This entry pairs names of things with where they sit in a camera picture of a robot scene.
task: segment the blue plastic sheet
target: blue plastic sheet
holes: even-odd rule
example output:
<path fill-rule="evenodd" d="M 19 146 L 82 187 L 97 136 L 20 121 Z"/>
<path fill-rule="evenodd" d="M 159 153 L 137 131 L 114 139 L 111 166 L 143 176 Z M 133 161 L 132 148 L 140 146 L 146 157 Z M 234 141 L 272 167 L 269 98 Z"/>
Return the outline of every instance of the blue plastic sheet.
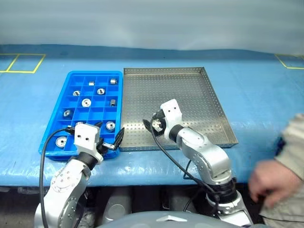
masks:
<path fill-rule="evenodd" d="M 280 131 L 304 107 L 304 70 L 285 68 L 273 54 L 56 45 L 0 46 L 0 53 L 46 54 L 34 74 L 0 73 L 0 186 L 38 186 L 39 144 L 72 70 L 205 67 L 239 141 L 226 149 L 239 182 L 247 182 L 259 160 L 274 156 Z M 35 60 L 25 60 L 19 70 L 33 65 L 31 61 Z M 186 166 L 181 151 L 170 153 Z M 64 164 L 46 159 L 46 185 Z M 197 175 L 193 165 L 190 172 Z M 191 181 L 183 180 L 181 171 L 160 151 L 122 152 L 96 166 L 89 180 L 90 186 L 187 183 Z"/>

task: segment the robotic arm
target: robotic arm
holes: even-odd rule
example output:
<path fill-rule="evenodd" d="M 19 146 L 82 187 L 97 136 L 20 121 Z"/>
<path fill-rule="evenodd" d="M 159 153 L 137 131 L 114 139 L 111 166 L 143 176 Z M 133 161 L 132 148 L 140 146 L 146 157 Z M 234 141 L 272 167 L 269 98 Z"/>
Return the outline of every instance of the robotic arm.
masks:
<path fill-rule="evenodd" d="M 77 227 L 82 217 L 81 200 L 91 170 L 103 161 L 103 155 L 109 150 L 116 150 L 120 145 L 124 128 L 117 134 L 114 144 L 99 138 L 100 126 L 78 124 L 75 127 L 74 144 L 78 156 L 71 158 L 51 180 L 49 191 L 44 197 L 46 222 L 49 228 Z M 42 219 L 42 207 L 38 205 L 35 213 L 35 227 L 45 227 Z"/>
<path fill-rule="evenodd" d="M 153 119 L 158 119 L 161 123 L 161 132 L 151 129 L 147 120 L 144 120 L 144 125 L 150 132 L 154 131 L 157 135 L 163 133 L 166 139 L 176 142 L 183 154 L 197 166 L 201 179 L 215 192 L 220 193 L 218 205 L 213 195 L 207 193 L 206 197 L 210 205 L 217 206 L 216 215 L 222 221 L 238 226 L 251 226 L 253 223 L 242 196 L 235 189 L 229 157 L 206 136 L 183 127 L 181 117 L 178 103 L 173 99 L 163 103 L 161 110 L 154 115 Z"/>

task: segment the perforated metal tray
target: perforated metal tray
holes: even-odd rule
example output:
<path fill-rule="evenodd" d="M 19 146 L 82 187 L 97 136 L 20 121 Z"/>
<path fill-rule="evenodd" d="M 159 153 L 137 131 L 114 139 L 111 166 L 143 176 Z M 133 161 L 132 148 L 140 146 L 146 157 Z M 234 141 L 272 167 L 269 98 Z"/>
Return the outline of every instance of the perforated metal tray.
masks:
<path fill-rule="evenodd" d="M 123 79 L 121 151 L 158 149 L 142 119 L 150 121 L 160 105 L 171 99 L 180 106 L 184 126 L 220 147 L 238 143 L 205 68 L 125 68 Z M 177 148 L 163 136 L 159 140 L 166 149 Z"/>

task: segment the person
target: person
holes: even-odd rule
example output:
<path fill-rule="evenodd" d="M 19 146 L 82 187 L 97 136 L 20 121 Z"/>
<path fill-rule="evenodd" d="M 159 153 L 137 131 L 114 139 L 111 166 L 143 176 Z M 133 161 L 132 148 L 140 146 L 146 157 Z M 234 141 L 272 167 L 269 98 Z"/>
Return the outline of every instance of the person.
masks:
<path fill-rule="evenodd" d="M 304 114 L 282 132 L 285 145 L 273 160 L 261 161 L 248 182 L 254 202 L 265 197 L 260 215 L 273 228 L 304 228 Z"/>

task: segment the blue plastic tray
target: blue plastic tray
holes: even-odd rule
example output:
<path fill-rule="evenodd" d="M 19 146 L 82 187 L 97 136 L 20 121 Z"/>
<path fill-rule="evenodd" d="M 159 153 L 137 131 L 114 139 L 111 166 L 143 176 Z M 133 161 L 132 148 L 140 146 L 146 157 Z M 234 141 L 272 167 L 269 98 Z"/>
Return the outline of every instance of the blue plastic tray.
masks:
<path fill-rule="evenodd" d="M 110 79 L 117 80 L 116 85 L 110 84 Z M 98 95 L 97 89 L 104 88 L 105 94 Z M 73 96 L 73 92 L 79 90 L 80 96 Z M 77 122 L 84 122 L 94 125 L 102 121 L 100 137 L 107 143 L 113 143 L 116 134 L 120 130 L 121 109 L 123 94 L 123 74 L 119 71 L 72 71 L 63 84 L 59 98 L 56 102 L 52 116 L 48 122 L 46 131 L 43 135 L 39 153 L 42 152 L 43 145 L 47 137 L 57 129 L 67 126 L 75 127 Z M 83 107 L 83 99 L 91 100 L 90 107 Z M 116 106 L 110 106 L 110 100 L 116 100 Z M 63 116 L 64 111 L 71 110 L 73 115 L 70 118 Z M 106 122 L 115 122 L 115 130 L 109 131 L 105 127 Z M 64 148 L 56 146 L 56 139 L 60 136 L 66 136 L 67 142 Z M 114 158 L 119 154 L 116 151 L 108 151 L 104 159 Z M 46 156 L 53 160 L 67 160 L 71 156 L 76 156 L 77 151 L 74 145 L 74 136 L 66 132 L 55 134 L 47 145 Z"/>

